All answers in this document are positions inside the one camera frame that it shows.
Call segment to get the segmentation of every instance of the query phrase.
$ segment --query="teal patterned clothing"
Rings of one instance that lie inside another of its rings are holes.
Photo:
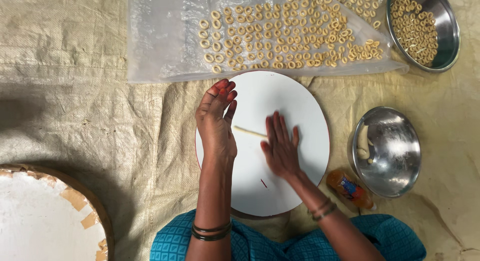
[[[152,244],[150,261],[183,261],[190,242],[195,210],[178,215]],[[362,215],[350,219],[381,252],[387,261],[421,261],[427,252],[413,230],[391,215]],[[233,261],[338,261],[320,229],[284,243],[269,240],[252,228],[232,220]]]

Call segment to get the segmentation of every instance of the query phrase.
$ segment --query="hand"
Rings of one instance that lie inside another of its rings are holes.
[[[235,83],[222,79],[205,92],[195,112],[198,132],[203,143],[204,159],[233,160],[237,144],[231,123],[237,108]],[[225,116],[224,110],[229,107]]]
[[[290,140],[288,130],[285,125],[285,118],[280,116],[278,111],[273,113],[273,117],[267,117],[266,121],[268,143],[260,143],[262,151],[267,159],[267,164],[273,173],[286,180],[292,175],[301,172],[298,164],[298,128],[293,128],[293,138]]]

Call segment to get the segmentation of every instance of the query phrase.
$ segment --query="dough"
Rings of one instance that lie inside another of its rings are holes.
[[[370,158],[370,150],[368,148],[368,125],[362,124],[357,137],[357,157],[363,160]]]

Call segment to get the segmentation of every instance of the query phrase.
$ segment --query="red mark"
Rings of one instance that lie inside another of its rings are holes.
[[[264,184],[265,188],[268,189],[267,185],[264,183],[264,181],[262,179],[260,179],[260,181]]]

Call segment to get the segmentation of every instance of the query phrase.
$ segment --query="bottle cap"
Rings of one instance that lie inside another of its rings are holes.
[[[374,211],[377,209],[377,204],[373,203],[373,207],[371,207],[370,209],[368,209],[369,211]]]

